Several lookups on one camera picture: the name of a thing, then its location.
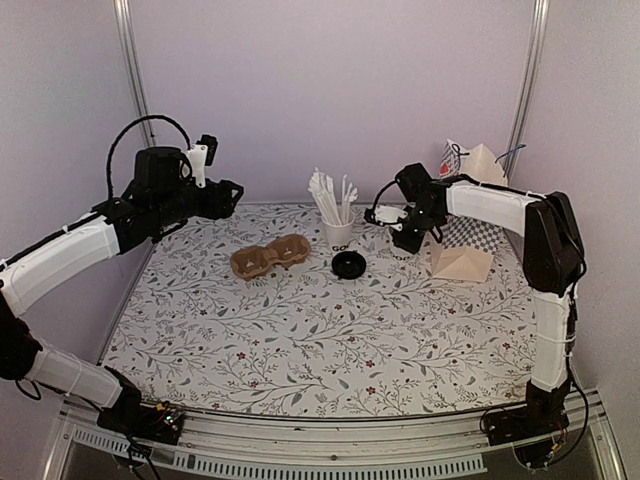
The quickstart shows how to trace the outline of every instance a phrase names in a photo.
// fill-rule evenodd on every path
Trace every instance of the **black lid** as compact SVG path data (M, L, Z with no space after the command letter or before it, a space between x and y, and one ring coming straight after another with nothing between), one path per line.
M354 280L367 268L367 262L358 252L342 252L333 257L331 269L344 280Z

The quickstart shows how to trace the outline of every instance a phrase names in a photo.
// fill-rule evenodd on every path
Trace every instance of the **cable tie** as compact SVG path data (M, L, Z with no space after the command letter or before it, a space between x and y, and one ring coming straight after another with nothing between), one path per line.
M75 355L70 355L71 358L73 358L76 363L78 364L78 375L76 376L76 379L73 381L73 383L71 384L71 388L69 389L69 391L67 393L64 394L65 397L69 397L73 391L75 390L75 388L78 386L78 382L80 381L80 377L82 376L82 371L84 370L84 367L82 365L82 362L80 361L80 359L78 357L76 357Z
M538 338L541 338L542 340L546 340L547 342L551 342L551 343L558 343L558 344L560 344L560 343L564 343L564 344L571 343L571 340L555 340L553 338L550 338L550 337L547 337L545 335L542 335L541 333L536 333L536 336Z

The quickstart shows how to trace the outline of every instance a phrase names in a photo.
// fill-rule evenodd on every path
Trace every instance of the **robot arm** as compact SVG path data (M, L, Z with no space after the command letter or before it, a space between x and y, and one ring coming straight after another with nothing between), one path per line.
M121 198L93 207L79 221L0 261L1 378L27 379L84 398L110 415L103 426L131 433L145 408L140 405L140 391L116 371L34 339L19 317L79 272L148 238L157 242L192 216L212 220L231 216L243 188L204 176L216 146L214 137L204 135L185 153L173 147L138 152L134 180Z
M527 384L526 425L493 425L490 440L513 441L553 431L565 423L563 401L571 386L567 358L575 340L575 288L584 275L584 249L563 193L546 196L480 184L467 176L432 179L421 164L396 175L408 202L404 209L374 205L365 220L392 228L393 243L416 253L426 233L442 241L448 215L471 217L524 237L523 270L533 289L537 321L536 360Z

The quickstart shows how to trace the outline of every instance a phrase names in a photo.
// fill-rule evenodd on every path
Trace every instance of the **cardboard cup holder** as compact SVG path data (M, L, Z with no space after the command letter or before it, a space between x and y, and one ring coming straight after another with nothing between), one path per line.
M238 250L231 256L231 269L236 276L249 281L265 275L274 265L289 268L304 262L311 253L311 244L302 235L276 238L266 247L255 245Z

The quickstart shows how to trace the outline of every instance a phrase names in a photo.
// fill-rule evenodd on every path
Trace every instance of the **paper bag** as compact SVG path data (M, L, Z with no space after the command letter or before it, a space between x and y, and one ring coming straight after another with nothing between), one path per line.
M496 156L485 145L480 144L468 150L447 140L440 164L440 178L459 173L466 173L484 183L507 183ZM493 256L502 239L502 229L471 218L450 217L442 231L441 244L430 239L433 277L486 281Z

